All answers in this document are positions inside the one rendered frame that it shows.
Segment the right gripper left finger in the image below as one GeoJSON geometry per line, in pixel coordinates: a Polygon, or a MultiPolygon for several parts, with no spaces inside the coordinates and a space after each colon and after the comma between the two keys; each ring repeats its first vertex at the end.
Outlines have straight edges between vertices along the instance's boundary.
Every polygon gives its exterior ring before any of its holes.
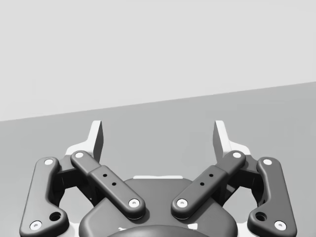
{"type": "Polygon", "coordinates": [[[108,199],[126,218],[135,220],[146,213],[145,201],[107,166],[99,163],[103,148],[102,122],[91,124],[88,138],[68,147],[64,157],[39,159],[19,228],[20,237],[59,237],[70,226],[59,204],[68,188],[78,187],[97,205],[108,199]]]}

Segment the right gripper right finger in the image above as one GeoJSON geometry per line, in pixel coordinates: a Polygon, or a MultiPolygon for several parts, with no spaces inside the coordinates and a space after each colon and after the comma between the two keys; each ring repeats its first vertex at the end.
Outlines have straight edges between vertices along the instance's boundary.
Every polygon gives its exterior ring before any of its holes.
{"type": "Polygon", "coordinates": [[[295,222],[281,163],[276,158],[255,160],[248,147],[231,141],[222,120],[214,123],[211,165],[171,203],[178,220],[192,217],[209,199],[223,205],[239,188],[251,190],[257,207],[249,213],[248,230],[257,237],[296,237],[295,222]]]}

